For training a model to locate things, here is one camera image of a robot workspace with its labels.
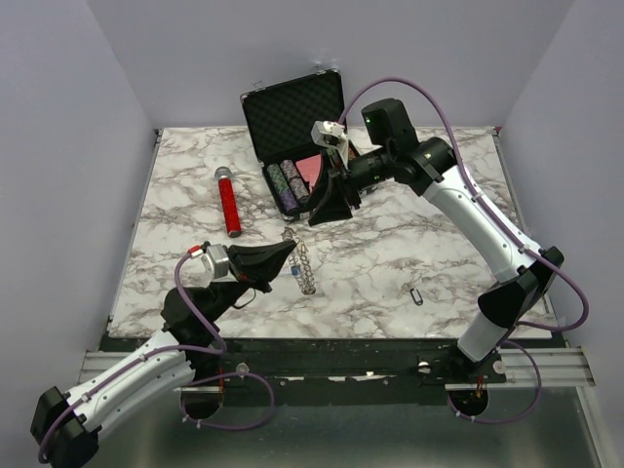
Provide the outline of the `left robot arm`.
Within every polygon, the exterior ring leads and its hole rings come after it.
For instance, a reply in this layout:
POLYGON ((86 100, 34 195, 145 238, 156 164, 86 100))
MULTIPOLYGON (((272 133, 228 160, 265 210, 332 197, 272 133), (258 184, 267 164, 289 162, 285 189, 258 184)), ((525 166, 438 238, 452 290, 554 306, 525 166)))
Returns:
POLYGON ((260 247, 206 242, 189 249, 175 265, 160 330, 91 380, 67 391, 52 387, 39 397, 30 426, 39 463, 82 467, 105 432, 148 400, 209 383, 228 351, 216 320, 245 293, 271 292, 295 247, 289 240, 260 247))

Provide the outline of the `metal disc with keyrings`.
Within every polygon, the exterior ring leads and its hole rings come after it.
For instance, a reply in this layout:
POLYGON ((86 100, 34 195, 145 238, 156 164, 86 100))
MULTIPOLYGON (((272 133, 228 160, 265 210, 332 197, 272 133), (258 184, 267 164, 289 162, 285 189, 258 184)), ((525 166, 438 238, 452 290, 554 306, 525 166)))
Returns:
POLYGON ((299 266, 299 274, 294 276, 297 285, 303 295, 313 295, 316 293, 315 277, 312 271, 309 251, 301 237, 290 227, 285 227, 282 232, 284 241, 294 241, 295 248, 289 255, 288 262, 290 269, 293 265, 299 266))

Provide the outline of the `pink playing cards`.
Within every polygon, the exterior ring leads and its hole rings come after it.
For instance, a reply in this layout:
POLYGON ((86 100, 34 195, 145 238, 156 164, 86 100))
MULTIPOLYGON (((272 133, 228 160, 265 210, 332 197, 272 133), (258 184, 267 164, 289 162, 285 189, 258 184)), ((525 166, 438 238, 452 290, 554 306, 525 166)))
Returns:
POLYGON ((309 190, 312 191, 321 172, 322 156, 317 154, 301 159, 295 162, 295 166, 309 190))

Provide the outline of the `red microphone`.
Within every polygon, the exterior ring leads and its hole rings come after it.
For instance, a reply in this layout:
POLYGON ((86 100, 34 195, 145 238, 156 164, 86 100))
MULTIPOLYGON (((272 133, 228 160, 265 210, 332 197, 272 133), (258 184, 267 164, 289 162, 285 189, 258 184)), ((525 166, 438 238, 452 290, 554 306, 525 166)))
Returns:
POLYGON ((226 233, 230 238, 236 238, 242 234, 242 227, 231 177, 232 173, 227 167, 221 166, 215 170, 214 178, 218 184, 226 233))

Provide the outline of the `key with black tag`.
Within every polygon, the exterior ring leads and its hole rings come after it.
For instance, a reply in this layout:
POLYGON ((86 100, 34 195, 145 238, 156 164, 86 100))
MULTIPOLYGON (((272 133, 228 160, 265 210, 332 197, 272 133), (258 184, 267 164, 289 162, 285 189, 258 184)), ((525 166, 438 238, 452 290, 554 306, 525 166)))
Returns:
POLYGON ((408 296, 409 300, 416 306, 421 307, 424 303, 423 296, 418 289, 416 282, 405 282, 400 286, 401 295, 408 296))

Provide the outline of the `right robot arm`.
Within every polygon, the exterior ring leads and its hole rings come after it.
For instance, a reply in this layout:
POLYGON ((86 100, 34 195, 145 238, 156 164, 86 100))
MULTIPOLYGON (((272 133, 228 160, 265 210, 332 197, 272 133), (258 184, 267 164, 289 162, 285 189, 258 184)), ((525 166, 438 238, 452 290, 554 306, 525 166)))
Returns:
POLYGON ((317 121, 311 130, 322 147, 319 179, 306 204, 308 223, 349 219, 360 194, 393 179, 445 214, 485 260, 496 282, 478 298, 479 312, 448 358, 450 374, 468 382, 484 370, 484 358, 509 336, 521 317, 548 291, 562 252, 541 248, 525 235, 461 170, 442 139, 421 141, 403 103, 386 98, 363 110, 375 150, 350 158, 344 126, 317 121))

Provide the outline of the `black poker chip case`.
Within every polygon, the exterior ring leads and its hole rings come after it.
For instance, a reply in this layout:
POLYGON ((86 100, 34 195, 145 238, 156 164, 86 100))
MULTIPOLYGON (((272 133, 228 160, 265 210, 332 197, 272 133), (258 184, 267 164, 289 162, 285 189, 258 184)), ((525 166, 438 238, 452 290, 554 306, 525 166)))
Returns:
POLYGON ((337 120, 344 110, 340 72, 322 70, 255 89, 242 94, 240 102, 256 160, 280 215, 286 222, 308 217, 298 197, 288 198, 279 192, 268 168, 319 154, 311 129, 317 121, 337 120))

